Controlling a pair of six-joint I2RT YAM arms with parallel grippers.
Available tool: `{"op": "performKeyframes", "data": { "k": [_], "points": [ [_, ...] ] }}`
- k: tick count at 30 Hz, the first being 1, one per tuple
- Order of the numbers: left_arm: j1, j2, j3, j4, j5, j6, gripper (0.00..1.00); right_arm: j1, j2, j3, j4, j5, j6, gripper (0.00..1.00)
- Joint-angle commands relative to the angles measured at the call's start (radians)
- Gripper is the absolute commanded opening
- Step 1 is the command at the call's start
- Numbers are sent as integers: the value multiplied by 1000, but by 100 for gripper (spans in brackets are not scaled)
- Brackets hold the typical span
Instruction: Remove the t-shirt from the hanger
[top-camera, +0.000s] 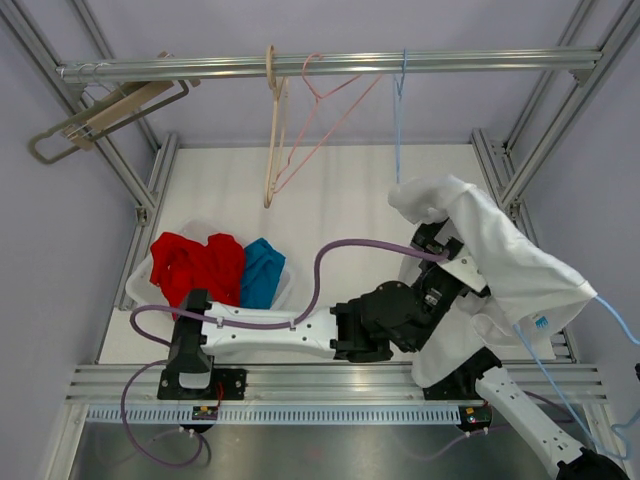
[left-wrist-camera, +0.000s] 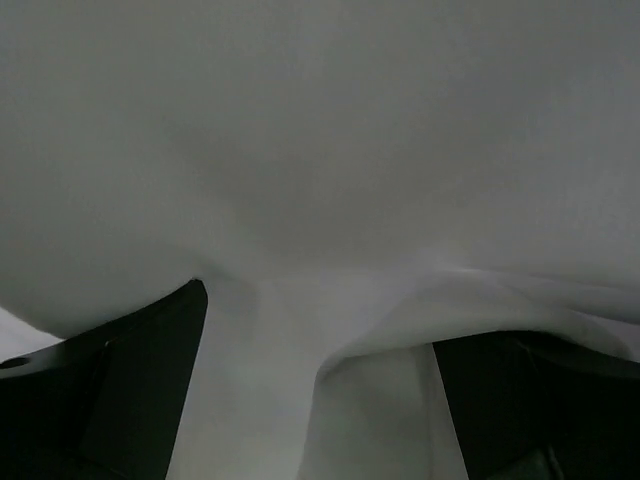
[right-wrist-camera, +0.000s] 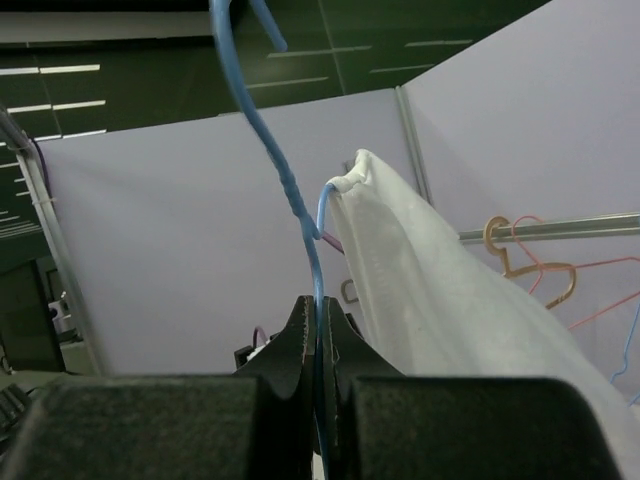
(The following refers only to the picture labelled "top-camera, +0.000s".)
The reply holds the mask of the white t shirt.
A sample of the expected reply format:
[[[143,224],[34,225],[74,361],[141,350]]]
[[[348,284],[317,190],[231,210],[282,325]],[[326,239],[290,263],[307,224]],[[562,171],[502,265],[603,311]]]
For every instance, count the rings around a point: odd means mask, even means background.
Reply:
[[[394,186],[389,204],[412,224],[450,219],[487,281],[486,299],[459,298],[413,357],[421,387],[443,380],[477,351],[499,359],[538,346],[567,326],[596,296],[574,268],[525,237],[476,185],[446,175]]]

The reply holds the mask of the light blue hanger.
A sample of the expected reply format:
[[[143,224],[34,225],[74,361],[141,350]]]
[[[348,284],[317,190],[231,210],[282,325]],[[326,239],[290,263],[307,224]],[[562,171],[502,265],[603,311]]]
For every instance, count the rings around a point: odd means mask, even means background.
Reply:
[[[402,51],[401,69],[399,74],[393,75],[393,121],[394,121],[394,164],[395,180],[401,180],[401,148],[403,130],[403,98],[404,86],[408,66],[408,51]]]

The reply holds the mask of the pink hanger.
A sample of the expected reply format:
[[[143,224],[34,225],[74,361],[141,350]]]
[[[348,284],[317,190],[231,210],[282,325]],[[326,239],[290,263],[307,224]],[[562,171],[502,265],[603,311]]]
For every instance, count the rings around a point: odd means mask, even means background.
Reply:
[[[341,91],[342,89],[344,89],[345,87],[347,87],[348,85],[350,85],[351,83],[355,82],[356,80],[358,80],[361,77],[361,74],[356,75],[356,76],[350,78],[349,80],[345,81],[344,83],[338,85],[334,89],[329,90],[329,91],[327,91],[325,93],[320,93],[314,87],[314,85],[311,83],[311,81],[307,78],[307,68],[309,67],[310,64],[318,63],[318,62],[322,61],[324,58],[325,58],[325,56],[323,54],[321,54],[321,53],[312,53],[306,58],[306,60],[303,63],[303,66],[302,66],[302,69],[301,69],[301,77],[302,77],[302,80],[304,81],[304,83],[306,84],[307,88],[309,89],[309,91],[313,95],[315,104],[314,104],[312,110],[310,111],[309,115],[307,116],[305,124],[301,128],[298,136],[296,137],[296,140],[295,140],[293,146],[291,147],[291,150],[290,150],[290,152],[289,152],[289,154],[287,156],[286,164],[283,167],[280,167],[280,171],[278,172],[278,177],[277,177],[277,182],[276,182],[275,195],[284,189],[284,187],[292,180],[292,178],[299,172],[299,170],[326,143],[326,141],[335,132],[335,130],[347,119],[347,117],[351,114],[351,112],[362,102],[362,100],[366,97],[366,95],[376,86],[376,84],[382,78],[382,74],[378,75],[374,79],[374,81],[358,97],[358,99],[348,108],[348,110],[344,113],[344,115],[339,120],[337,120],[336,123],[331,127],[331,129],[322,137],[322,139],[318,142],[318,144],[315,145],[309,151],[309,153],[296,166],[296,168],[295,169],[291,169],[291,165],[293,163],[294,154],[295,154],[296,150],[298,149],[298,147],[301,145],[301,141],[304,139],[304,137],[305,137],[305,135],[307,133],[307,130],[309,129],[313,119],[315,118],[316,114],[318,113],[321,102],[323,100],[331,97],[335,93]]]

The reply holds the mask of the beige plastic hanger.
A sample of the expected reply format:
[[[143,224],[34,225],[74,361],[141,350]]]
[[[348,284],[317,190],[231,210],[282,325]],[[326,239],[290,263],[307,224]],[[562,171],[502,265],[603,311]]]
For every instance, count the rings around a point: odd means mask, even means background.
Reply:
[[[263,195],[263,207],[265,209],[270,208],[275,195],[288,121],[289,79],[286,76],[276,75],[275,52],[275,47],[269,45],[265,55],[266,79],[272,94],[271,131]]]

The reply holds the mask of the blue t shirt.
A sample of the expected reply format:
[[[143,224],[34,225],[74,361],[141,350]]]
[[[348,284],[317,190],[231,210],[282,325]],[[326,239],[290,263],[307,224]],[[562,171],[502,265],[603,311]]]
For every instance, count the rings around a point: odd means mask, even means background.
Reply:
[[[244,248],[245,268],[241,279],[240,306],[270,309],[285,266],[286,257],[265,239]]]

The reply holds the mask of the red t shirt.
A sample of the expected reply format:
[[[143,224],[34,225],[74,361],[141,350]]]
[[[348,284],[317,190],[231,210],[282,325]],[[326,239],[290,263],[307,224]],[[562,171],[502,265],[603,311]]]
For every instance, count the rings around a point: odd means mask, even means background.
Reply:
[[[245,269],[244,248],[226,233],[212,234],[205,244],[165,232],[151,245],[150,281],[171,307],[179,307],[195,289],[231,306],[240,305]]]

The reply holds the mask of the blue wire hanger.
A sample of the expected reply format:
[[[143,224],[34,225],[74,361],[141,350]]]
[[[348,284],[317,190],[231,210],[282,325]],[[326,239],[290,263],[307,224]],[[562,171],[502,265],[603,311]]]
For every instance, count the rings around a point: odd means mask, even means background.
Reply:
[[[606,301],[604,298],[602,298],[599,295],[596,295],[594,297],[594,299],[596,300],[597,303],[599,303],[604,309],[606,309],[609,314],[616,320],[617,324],[620,326],[622,332],[624,333],[624,335],[628,338],[628,340],[635,346],[639,345],[639,338],[636,337],[630,327],[627,325],[627,323],[625,322],[625,320],[623,319],[623,317],[618,313],[618,311],[608,302]],[[517,337],[519,338],[519,340],[521,341],[521,343],[523,344],[523,346],[526,348],[526,350],[529,352],[530,356],[532,357],[534,363],[537,365],[537,367],[539,368],[539,370],[541,371],[541,373],[543,374],[543,376],[546,378],[546,380],[548,381],[548,383],[551,385],[553,391],[556,393],[556,395],[560,398],[560,400],[562,401],[562,403],[564,404],[564,406],[567,408],[567,410],[569,411],[569,414],[571,415],[571,417],[573,418],[573,420],[578,424],[578,426],[580,427],[580,429],[583,431],[583,433],[588,437],[588,439],[591,441],[591,443],[596,446],[597,448],[599,448],[606,456],[609,456],[615,460],[620,460],[620,461],[628,461],[631,460],[633,457],[633,445],[631,443],[631,441],[625,436],[624,432],[626,430],[628,430],[629,428],[631,428],[632,426],[634,426],[638,421],[639,421],[639,411],[636,411],[632,417],[626,422],[626,423],[617,423],[617,424],[612,424],[610,426],[610,431],[611,433],[614,435],[614,437],[619,440],[621,442],[621,444],[624,446],[624,452],[622,454],[620,453],[614,453],[612,450],[606,448],[599,440],[596,439],[596,437],[591,433],[590,428],[582,421],[582,419],[580,418],[580,416],[578,415],[578,413],[575,411],[575,409],[572,407],[571,403],[569,402],[569,400],[567,399],[566,395],[564,394],[564,392],[560,389],[560,387],[557,385],[557,383],[555,382],[554,378],[552,377],[552,375],[549,373],[549,371],[547,370],[547,368],[544,366],[544,364],[542,363],[542,361],[540,360],[540,358],[538,357],[538,355],[536,354],[536,352],[534,351],[534,348],[532,346],[532,343],[530,342],[530,340],[527,338],[527,336],[523,333],[522,328],[520,327],[519,324],[515,324],[513,326],[513,330],[516,333]]]

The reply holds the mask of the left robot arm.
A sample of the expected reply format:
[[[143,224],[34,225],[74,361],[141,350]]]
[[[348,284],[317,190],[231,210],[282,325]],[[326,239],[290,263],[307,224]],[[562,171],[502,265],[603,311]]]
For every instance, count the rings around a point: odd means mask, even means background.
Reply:
[[[192,291],[174,326],[166,371],[191,398],[214,387],[217,355],[243,350],[294,351],[333,361],[376,363],[395,351],[417,353],[459,297],[489,295],[466,245],[437,240],[443,223],[422,224],[408,246],[370,239],[333,241],[314,260],[314,291],[300,313],[257,310],[212,302]],[[417,278],[386,281],[372,291],[331,307],[318,307],[321,262],[343,247],[367,247],[418,260]]]

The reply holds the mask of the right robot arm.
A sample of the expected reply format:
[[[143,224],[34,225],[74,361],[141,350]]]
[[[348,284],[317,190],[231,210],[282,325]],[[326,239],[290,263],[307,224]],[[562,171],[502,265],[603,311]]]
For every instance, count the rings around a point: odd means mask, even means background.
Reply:
[[[526,441],[553,479],[628,477],[609,457],[585,447],[552,421],[486,347],[423,393],[427,400],[487,401]]]

